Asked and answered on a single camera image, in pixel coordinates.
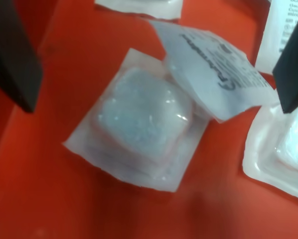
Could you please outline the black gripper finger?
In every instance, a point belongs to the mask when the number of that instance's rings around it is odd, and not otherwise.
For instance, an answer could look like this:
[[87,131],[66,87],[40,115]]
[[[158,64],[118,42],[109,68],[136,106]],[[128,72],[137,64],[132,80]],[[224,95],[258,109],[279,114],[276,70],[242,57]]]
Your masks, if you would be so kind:
[[23,111],[35,111],[43,69],[11,0],[0,0],[0,88]]
[[273,70],[283,113],[298,108],[298,23]]

